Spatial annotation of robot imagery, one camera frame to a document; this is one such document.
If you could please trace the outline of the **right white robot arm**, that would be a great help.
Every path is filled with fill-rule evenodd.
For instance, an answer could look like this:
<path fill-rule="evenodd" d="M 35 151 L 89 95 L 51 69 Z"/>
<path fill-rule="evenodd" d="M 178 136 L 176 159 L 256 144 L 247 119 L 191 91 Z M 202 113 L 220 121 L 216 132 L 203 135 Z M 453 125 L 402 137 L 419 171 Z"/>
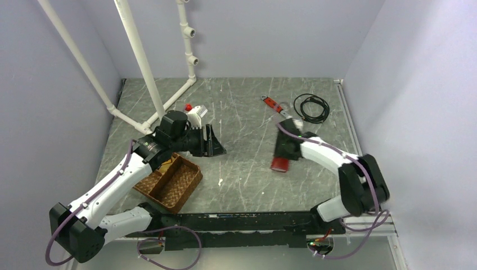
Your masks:
<path fill-rule="evenodd" d="M 332 221 L 348 216 L 379 211 L 390 199 L 390 191 L 377 160 L 370 154 L 362 156 L 343 151 L 313 133 L 302 133 L 294 125 L 280 123 L 274 154 L 287 160 L 313 161 L 338 178 L 339 194 L 313 208 L 310 227 L 324 233 Z"/>

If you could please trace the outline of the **woven wicker basket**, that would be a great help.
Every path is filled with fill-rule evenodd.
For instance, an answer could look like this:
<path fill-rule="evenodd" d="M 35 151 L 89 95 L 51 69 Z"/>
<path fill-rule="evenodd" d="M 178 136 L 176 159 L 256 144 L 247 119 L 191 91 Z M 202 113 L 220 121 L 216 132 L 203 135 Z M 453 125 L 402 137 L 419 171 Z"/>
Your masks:
<path fill-rule="evenodd" d="M 177 214 L 203 178 L 200 167 L 174 153 L 133 188 L 167 211 Z"/>

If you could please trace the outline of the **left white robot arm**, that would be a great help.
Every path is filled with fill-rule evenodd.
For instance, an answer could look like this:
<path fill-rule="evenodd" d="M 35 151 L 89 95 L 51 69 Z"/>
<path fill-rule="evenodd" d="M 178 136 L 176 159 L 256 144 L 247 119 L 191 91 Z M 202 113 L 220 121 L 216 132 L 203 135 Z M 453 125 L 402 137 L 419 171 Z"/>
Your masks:
<path fill-rule="evenodd" d="M 154 131 L 131 140 L 126 155 L 105 178 L 69 205 L 59 202 L 51 208 L 47 264 L 60 266 L 72 259 L 87 262 L 104 245 L 131 233 L 157 235 L 162 217 L 147 203 L 120 214 L 108 213 L 133 186 L 158 170 L 175 152 L 210 158 L 227 151 L 210 124 L 194 127 L 187 114 L 167 112 Z"/>

